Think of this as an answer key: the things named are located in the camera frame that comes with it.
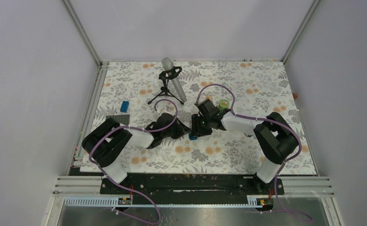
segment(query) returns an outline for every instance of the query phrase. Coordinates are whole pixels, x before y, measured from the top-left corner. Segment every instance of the microphone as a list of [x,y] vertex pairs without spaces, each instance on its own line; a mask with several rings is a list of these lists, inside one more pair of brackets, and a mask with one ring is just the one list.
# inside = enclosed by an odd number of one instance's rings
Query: microphone
[[[162,59],[161,64],[163,65],[165,71],[170,71],[173,68],[173,62],[168,57]],[[171,81],[176,92],[178,93],[179,98],[182,100],[183,103],[186,102],[186,95],[183,91],[182,85],[180,84],[178,77],[171,79]]]

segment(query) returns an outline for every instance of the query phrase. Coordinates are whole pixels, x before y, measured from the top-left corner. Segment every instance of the gray wall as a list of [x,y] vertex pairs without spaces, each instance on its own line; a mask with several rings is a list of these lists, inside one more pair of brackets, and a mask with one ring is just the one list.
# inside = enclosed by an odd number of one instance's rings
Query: gray wall
[[0,0],[0,226],[38,226],[96,66],[58,0]]
[[312,0],[71,0],[100,58],[280,60]]
[[367,225],[367,1],[322,1],[286,69],[346,225]]

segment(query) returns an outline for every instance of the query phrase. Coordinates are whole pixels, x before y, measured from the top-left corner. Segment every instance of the blue block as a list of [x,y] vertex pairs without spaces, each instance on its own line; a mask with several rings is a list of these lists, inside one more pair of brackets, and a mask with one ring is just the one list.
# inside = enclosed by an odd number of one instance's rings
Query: blue block
[[129,101],[123,101],[121,105],[121,112],[126,113],[128,111]]
[[189,140],[197,140],[197,136],[192,136],[190,133],[189,133]]

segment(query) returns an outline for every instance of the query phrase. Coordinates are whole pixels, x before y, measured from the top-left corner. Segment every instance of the tripod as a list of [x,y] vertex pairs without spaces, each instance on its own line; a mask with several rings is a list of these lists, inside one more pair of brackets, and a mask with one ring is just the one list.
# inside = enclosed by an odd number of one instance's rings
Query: tripod
[[181,100],[179,100],[176,96],[174,96],[170,90],[168,89],[168,79],[165,76],[162,76],[162,73],[158,76],[159,79],[161,79],[163,81],[163,86],[161,87],[161,92],[159,94],[157,94],[152,100],[150,100],[149,102],[147,102],[148,104],[151,104],[151,102],[153,102],[153,100],[155,100],[157,97],[173,97],[175,99],[177,99],[180,104],[183,105],[183,102]]

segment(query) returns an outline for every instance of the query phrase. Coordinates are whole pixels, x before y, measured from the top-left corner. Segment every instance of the floral pattern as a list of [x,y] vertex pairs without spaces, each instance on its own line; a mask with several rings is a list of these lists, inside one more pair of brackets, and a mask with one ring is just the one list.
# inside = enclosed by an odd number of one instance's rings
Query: floral pattern
[[[184,105],[175,100],[178,117],[184,124],[191,127],[191,115],[198,112],[194,102],[199,90],[208,84],[222,84],[236,95],[235,112],[260,117],[279,112],[300,136],[303,151],[286,164],[282,174],[316,174],[281,62],[175,62],[175,65],[183,68],[179,80],[188,99]],[[158,74],[162,70],[160,62],[110,62],[91,129],[98,127],[108,115],[122,114],[119,108],[124,100],[130,102],[127,113],[131,126],[144,128],[155,121],[158,114],[154,104],[147,102],[160,91],[162,82]],[[177,95],[171,84],[169,88]],[[200,100],[205,97],[210,97],[215,105],[221,99],[232,99],[219,87],[206,89]],[[158,107],[175,112],[167,102],[160,102]],[[126,147],[117,161],[128,172],[252,174],[264,159],[255,138],[240,132],[215,130],[212,135],[194,141],[188,135],[177,140],[164,139],[154,149]],[[89,162],[87,153],[81,171],[99,172]]]

